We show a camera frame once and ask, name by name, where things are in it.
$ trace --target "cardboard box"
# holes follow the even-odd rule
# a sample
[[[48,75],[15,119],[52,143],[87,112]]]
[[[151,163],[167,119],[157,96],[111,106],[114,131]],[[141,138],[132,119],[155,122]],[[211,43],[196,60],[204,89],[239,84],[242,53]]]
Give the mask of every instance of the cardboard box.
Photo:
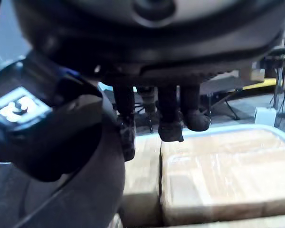
[[[168,226],[285,214],[285,142],[265,130],[163,143]]]
[[[162,225],[159,199],[161,143],[158,135],[137,137],[135,158],[125,163],[126,180],[120,209],[125,227]]]
[[[252,67],[246,67],[240,69],[239,77],[246,81],[264,82],[265,70],[264,69],[253,69]]]
[[[172,228],[285,228],[285,215],[231,222],[214,222]]]

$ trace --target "floor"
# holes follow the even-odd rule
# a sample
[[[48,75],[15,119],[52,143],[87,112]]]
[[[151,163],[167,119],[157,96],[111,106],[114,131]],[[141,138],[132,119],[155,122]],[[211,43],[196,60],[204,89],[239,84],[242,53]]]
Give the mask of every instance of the floor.
[[[266,95],[256,95],[251,97],[240,98],[236,100],[229,101],[234,111],[240,117],[239,121],[233,119],[233,114],[230,112],[226,104],[220,104],[215,107],[212,111],[212,125],[211,127],[229,126],[237,124],[253,124],[254,123],[254,113],[256,107],[270,107],[270,100],[272,99],[272,94]],[[279,104],[282,103],[283,95],[280,95]],[[144,114],[138,115],[136,117],[137,133],[146,134],[150,133],[148,127],[147,118]],[[279,114],[277,117],[278,128],[285,132],[285,107],[283,114]],[[153,119],[153,129],[156,132],[158,128],[158,120]]]

